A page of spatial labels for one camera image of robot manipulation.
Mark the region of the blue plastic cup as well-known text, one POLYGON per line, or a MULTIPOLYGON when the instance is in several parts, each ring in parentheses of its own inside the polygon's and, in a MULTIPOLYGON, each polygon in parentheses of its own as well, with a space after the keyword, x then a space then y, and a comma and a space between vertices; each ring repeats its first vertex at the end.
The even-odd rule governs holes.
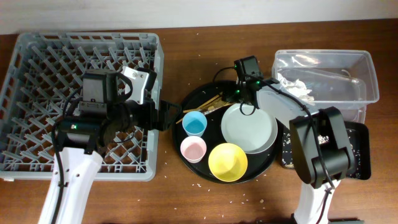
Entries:
POLYGON ((207 127, 207 118, 199 111, 188 112, 182 120, 182 126, 188 136, 202 137, 207 127))

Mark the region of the pink plastic cup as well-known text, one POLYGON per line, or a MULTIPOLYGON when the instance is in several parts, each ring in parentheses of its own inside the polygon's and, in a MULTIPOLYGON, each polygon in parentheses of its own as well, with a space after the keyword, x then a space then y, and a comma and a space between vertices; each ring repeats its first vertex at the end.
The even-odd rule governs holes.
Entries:
POLYGON ((186 137, 180 144, 182 156, 190 163, 200 162, 206 154, 206 142, 198 136, 186 137))

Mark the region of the white tissue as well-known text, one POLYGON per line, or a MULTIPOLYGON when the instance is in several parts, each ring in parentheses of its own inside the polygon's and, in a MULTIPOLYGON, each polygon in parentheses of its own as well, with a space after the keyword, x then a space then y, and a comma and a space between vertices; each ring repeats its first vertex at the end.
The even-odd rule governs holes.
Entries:
POLYGON ((280 73, 277 74, 277 79, 280 84, 292 95, 303 101, 314 101, 314 97, 310 96, 312 92, 311 89, 308 89, 303 81, 296 79, 295 81, 289 81, 285 77, 283 77, 280 73))

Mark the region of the yellow plastic bowl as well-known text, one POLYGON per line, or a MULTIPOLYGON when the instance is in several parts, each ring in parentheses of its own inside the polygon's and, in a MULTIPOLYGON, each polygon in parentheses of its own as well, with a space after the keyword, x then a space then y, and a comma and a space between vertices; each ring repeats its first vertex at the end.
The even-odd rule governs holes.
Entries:
POLYGON ((212 149, 208 158, 210 172, 222 182, 239 180, 248 169, 248 157, 237 145, 222 143, 212 149))

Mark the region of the gold snack wrapper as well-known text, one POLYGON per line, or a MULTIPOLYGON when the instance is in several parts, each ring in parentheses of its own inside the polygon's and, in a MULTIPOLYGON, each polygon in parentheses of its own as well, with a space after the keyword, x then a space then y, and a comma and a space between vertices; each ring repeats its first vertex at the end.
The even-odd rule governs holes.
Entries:
POLYGON ((204 115, 210 114, 222 107, 230 106, 232 103, 224 101, 221 95, 216 95, 212 99, 208 100, 206 103, 202 104, 198 110, 204 115))

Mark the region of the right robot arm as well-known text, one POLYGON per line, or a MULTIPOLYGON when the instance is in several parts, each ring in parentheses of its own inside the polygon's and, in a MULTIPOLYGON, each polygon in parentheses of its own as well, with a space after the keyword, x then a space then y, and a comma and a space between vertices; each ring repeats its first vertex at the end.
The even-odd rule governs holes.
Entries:
POLYGON ((302 181, 296 223, 328 223, 328 210, 354 155, 339 109, 319 109, 289 93, 278 80, 264 79, 257 58, 234 61, 242 101, 274 116, 290 131, 294 169, 302 181))

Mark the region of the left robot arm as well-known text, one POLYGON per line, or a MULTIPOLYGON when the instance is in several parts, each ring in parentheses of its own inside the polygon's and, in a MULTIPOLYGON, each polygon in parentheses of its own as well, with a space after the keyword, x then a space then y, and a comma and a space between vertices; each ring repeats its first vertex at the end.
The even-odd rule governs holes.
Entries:
POLYGON ((165 131, 181 107, 147 97, 155 71, 124 66, 120 72, 89 69, 78 91, 69 96, 61 120, 52 128, 55 162, 40 223, 81 223, 93 181, 109 144, 133 127, 165 131))

